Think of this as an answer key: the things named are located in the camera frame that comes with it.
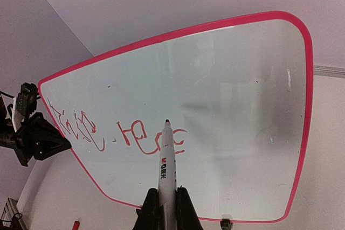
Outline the whiteboard marker silver body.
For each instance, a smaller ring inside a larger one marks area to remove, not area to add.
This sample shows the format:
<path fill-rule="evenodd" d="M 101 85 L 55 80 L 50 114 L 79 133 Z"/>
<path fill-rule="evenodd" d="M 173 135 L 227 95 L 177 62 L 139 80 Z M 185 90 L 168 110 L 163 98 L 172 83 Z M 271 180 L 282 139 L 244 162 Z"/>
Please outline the whiteboard marker silver body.
<path fill-rule="evenodd" d="M 173 130 L 169 120 L 165 121 L 161 136 L 160 169 L 158 176 L 159 229 L 176 229 L 176 157 Z"/>

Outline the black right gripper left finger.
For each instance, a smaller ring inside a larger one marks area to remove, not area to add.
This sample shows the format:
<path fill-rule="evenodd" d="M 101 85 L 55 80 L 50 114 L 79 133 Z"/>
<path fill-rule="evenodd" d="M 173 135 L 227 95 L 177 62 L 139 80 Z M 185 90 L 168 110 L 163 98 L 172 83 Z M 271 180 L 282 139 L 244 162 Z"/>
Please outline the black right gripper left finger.
<path fill-rule="evenodd" d="M 158 190 L 150 188 L 141 208 L 136 209 L 137 219 L 133 230 L 158 230 L 159 197 Z"/>

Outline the red marker cap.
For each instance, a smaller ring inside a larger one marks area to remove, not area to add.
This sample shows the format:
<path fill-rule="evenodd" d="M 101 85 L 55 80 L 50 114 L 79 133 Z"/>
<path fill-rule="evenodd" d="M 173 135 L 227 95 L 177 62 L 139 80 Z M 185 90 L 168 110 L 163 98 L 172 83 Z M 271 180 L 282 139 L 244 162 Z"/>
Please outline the red marker cap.
<path fill-rule="evenodd" d="M 72 230 L 78 230 L 80 227 L 80 222 L 79 221 L 75 221 L 72 227 Z"/>

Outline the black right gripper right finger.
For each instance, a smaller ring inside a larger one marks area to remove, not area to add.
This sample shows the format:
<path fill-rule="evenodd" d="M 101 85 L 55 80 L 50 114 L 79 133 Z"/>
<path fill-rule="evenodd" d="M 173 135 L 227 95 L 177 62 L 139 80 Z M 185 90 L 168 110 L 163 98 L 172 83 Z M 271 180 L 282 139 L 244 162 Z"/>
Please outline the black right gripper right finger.
<path fill-rule="evenodd" d="M 178 230 L 203 230 L 188 190 L 182 186 L 176 193 L 176 221 Z"/>

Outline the pink framed whiteboard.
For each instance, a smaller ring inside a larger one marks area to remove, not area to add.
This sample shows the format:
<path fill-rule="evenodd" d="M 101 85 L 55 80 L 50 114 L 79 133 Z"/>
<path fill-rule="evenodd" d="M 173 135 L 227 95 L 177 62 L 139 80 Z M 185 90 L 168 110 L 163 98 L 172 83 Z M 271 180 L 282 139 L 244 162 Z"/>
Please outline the pink framed whiteboard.
<path fill-rule="evenodd" d="M 166 171 L 171 123 L 177 185 L 202 220 L 284 220 L 311 126 L 313 45 L 295 15 L 270 11 L 117 48 L 38 84 L 42 101 L 99 191 L 138 208 Z"/>

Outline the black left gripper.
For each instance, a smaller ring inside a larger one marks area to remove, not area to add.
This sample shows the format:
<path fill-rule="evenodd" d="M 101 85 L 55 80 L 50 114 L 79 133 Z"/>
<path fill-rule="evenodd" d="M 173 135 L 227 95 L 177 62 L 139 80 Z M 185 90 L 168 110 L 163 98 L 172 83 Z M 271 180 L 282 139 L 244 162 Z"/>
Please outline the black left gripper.
<path fill-rule="evenodd" d="M 24 121 L 24 130 L 33 139 L 28 150 L 12 126 L 1 124 L 1 147 L 13 149 L 22 166 L 28 167 L 32 157 L 43 161 L 71 148 L 70 142 L 62 137 L 60 131 L 41 112 L 34 113 Z"/>

